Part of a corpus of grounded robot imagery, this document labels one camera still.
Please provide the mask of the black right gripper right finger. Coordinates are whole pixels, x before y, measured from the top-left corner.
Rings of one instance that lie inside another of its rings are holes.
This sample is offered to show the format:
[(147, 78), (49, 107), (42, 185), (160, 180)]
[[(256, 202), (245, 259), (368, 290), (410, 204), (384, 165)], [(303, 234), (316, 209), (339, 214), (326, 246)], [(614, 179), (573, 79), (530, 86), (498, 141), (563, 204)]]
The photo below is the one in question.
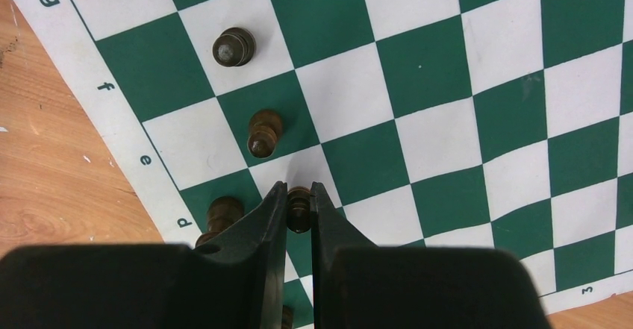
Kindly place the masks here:
[(517, 258), (492, 248), (378, 246), (311, 186), (316, 328), (548, 328)]

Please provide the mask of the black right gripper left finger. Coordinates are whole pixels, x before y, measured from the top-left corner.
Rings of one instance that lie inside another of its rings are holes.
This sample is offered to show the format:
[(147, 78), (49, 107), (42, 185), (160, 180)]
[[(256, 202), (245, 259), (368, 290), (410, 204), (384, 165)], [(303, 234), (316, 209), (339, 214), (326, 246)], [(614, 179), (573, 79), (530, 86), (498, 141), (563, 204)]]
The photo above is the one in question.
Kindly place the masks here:
[(3, 328), (279, 328), (287, 185), (203, 245), (28, 245), (1, 259)]

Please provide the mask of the dark tall chess piece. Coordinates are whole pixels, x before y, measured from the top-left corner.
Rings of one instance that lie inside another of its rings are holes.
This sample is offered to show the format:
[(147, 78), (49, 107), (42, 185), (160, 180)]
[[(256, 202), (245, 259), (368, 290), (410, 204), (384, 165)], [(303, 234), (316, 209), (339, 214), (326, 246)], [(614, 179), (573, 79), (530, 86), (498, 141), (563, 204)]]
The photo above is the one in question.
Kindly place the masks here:
[(196, 248), (231, 227), (244, 216), (244, 213), (244, 206), (237, 198), (216, 198), (207, 211), (207, 231), (196, 240)]

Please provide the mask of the dark pawn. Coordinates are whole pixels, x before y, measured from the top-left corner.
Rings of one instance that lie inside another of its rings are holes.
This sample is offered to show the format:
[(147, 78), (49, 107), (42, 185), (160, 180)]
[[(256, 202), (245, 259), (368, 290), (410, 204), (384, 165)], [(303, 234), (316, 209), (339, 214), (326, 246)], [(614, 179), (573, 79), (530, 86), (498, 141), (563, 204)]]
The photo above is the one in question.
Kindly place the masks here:
[(259, 159), (269, 157), (274, 152), (282, 134), (281, 116), (274, 110), (259, 110), (249, 120), (247, 149), (253, 157)]
[(294, 233), (304, 233), (311, 228), (310, 190), (292, 187), (287, 194), (287, 227)]

